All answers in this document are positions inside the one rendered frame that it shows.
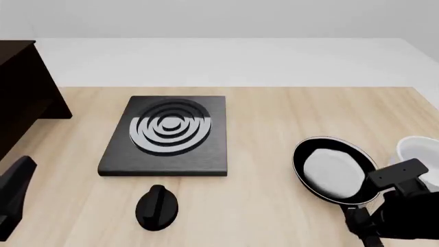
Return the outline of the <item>dark wooden cabinet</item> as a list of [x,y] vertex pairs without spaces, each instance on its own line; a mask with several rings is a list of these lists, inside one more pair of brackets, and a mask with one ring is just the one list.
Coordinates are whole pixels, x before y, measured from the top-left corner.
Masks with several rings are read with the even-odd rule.
[[35,42],[0,40],[0,160],[37,119],[73,116]]

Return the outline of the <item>black plate on stalk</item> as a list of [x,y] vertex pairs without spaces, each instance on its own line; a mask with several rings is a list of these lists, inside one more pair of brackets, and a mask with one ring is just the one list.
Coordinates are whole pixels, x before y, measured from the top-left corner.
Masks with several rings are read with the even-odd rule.
[[409,180],[418,180],[420,175],[428,171],[428,168],[417,158],[412,158],[369,172],[367,180],[375,191],[384,191]]

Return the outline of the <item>flat black stove plate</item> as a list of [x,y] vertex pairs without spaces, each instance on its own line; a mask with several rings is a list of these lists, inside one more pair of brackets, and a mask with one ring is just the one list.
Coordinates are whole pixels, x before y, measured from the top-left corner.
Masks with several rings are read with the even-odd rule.
[[225,96],[132,96],[100,176],[226,176]]

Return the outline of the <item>round black stove knob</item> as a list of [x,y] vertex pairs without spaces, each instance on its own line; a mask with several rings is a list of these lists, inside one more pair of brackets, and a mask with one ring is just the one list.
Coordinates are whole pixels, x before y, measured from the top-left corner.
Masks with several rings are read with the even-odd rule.
[[136,206],[139,225],[148,231],[160,231],[170,226],[178,215],[178,200],[163,185],[153,185]]

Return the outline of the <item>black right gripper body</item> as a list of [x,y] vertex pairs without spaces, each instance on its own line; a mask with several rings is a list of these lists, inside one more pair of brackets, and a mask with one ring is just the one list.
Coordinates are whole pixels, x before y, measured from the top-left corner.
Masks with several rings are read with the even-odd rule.
[[439,240],[439,192],[403,197],[384,193],[384,203],[374,212],[378,236],[393,239]]

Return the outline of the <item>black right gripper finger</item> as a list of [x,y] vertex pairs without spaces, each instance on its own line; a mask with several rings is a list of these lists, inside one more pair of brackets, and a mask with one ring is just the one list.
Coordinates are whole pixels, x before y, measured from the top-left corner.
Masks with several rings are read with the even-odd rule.
[[345,223],[352,233],[376,233],[376,226],[366,207],[346,207]]

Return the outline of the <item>white bowl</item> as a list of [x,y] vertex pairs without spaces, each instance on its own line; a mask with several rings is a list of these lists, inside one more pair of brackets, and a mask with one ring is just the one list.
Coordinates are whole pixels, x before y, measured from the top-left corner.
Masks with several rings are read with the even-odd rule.
[[430,192],[439,192],[439,140],[410,136],[401,139],[396,146],[397,162],[418,159],[428,172],[419,176]]

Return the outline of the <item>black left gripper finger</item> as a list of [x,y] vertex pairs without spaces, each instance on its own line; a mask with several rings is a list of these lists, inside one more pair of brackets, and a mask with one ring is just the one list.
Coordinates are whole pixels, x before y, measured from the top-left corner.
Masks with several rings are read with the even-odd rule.
[[37,164],[22,156],[0,176],[0,232],[13,232],[23,217],[25,194]]

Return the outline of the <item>black frying pan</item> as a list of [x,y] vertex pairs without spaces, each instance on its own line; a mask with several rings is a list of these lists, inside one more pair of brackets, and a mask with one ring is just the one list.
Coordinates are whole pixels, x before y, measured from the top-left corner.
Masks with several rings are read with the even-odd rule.
[[[361,148],[335,137],[309,137],[292,153],[300,182],[319,199],[346,207],[363,207],[379,195],[367,181],[377,164]],[[384,247],[376,233],[353,233],[364,247]]]

